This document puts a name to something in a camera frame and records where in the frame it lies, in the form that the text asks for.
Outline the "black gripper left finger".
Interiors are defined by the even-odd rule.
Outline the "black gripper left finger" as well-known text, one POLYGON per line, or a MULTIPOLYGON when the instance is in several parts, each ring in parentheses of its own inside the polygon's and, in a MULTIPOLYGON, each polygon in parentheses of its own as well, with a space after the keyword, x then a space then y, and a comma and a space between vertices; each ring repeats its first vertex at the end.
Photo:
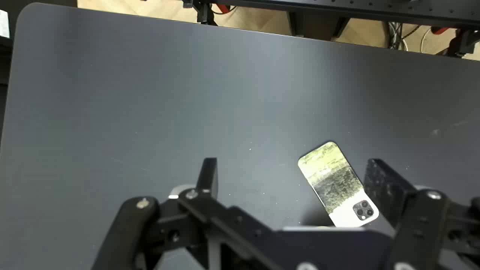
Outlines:
POLYGON ((210 196, 217 196, 217 158, 205 157, 202 160, 199 175, 196 179, 196 188, 210 196))

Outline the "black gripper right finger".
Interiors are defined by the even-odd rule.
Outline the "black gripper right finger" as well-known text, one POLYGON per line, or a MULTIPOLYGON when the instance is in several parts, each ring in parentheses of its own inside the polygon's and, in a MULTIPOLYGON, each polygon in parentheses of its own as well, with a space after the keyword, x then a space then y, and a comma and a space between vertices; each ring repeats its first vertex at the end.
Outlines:
POLYGON ((391 226, 400 221, 408 197, 417 191, 408 179, 382 158, 367 160, 364 188, 391 226))

